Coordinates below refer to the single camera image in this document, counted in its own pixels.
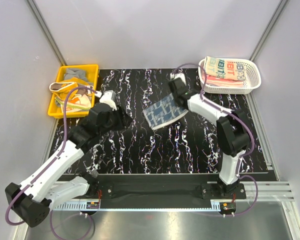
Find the blue white patterned towel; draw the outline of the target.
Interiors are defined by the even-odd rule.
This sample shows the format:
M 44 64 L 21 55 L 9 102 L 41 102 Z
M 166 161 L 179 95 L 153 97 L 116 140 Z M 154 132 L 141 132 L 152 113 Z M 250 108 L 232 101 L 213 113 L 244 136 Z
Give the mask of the blue white patterned towel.
M 169 94 L 142 112 L 149 127 L 155 131 L 183 118 L 188 110 L 177 106 L 173 95 Z

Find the pink bunny towel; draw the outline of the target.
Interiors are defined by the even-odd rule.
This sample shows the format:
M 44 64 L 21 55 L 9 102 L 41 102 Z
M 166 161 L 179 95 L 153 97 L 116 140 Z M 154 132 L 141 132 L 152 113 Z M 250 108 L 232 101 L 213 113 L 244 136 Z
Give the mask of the pink bunny towel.
M 244 81 L 223 79 L 223 78 L 207 75 L 206 84 L 211 87 L 242 88 L 244 86 Z

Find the orange grey printed towel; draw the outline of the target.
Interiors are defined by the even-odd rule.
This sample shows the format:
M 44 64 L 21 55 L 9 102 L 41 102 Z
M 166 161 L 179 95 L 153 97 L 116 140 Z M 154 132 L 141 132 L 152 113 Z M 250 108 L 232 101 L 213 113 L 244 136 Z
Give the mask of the orange grey printed towel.
M 204 59 L 205 72 L 213 77 L 233 81 L 245 81 L 247 68 L 241 63 L 206 56 Z

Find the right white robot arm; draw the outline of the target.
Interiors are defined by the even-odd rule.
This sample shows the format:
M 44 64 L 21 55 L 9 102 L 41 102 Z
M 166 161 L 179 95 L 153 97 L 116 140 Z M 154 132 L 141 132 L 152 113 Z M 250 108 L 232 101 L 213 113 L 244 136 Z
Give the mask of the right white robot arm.
M 173 100 L 178 107 L 204 117 L 216 127 L 222 165 L 213 190 L 220 197 L 229 198 L 240 183 L 240 164 L 254 137 L 247 127 L 244 114 L 220 106 L 199 92 L 189 90 L 183 78 L 183 74 L 173 74 L 170 77 L 168 86 Z

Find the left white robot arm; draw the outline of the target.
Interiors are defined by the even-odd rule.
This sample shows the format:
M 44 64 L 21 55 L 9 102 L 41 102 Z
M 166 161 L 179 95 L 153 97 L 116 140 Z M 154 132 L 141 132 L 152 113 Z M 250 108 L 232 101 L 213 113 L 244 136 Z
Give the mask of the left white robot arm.
M 79 196 L 93 198 L 98 193 L 96 174 L 80 173 L 71 181 L 57 187 L 53 185 L 103 135 L 126 130 L 132 121 L 120 105 L 113 109 L 106 103 L 97 103 L 77 126 L 65 131 L 62 145 L 36 172 L 20 184 L 12 182 L 5 188 L 8 209 L 33 228 L 64 202 Z

